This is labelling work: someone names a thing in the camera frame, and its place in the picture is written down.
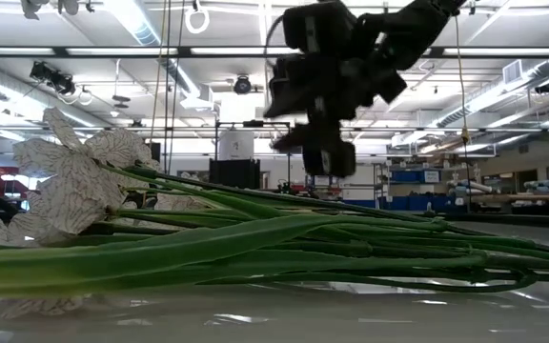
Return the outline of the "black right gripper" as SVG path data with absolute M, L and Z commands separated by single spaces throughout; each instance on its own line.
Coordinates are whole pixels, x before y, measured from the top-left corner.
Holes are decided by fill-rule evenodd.
M 305 111 L 311 117 L 350 120 L 358 107 L 372 106 L 377 96 L 394 101 L 406 82 L 384 44 L 376 41 L 386 33 L 389 18 L 384 13 L 355 17 L 340 1 L 285 10 L 276 22 L 293 52 L 272 64 L 272 101 L 264 116 Z M 284 152 L 301 146 L 310 175 L 345 178 L 356 173 L 356 147 L 342 140 L 339 122 L 299 124 L 272 144 Z

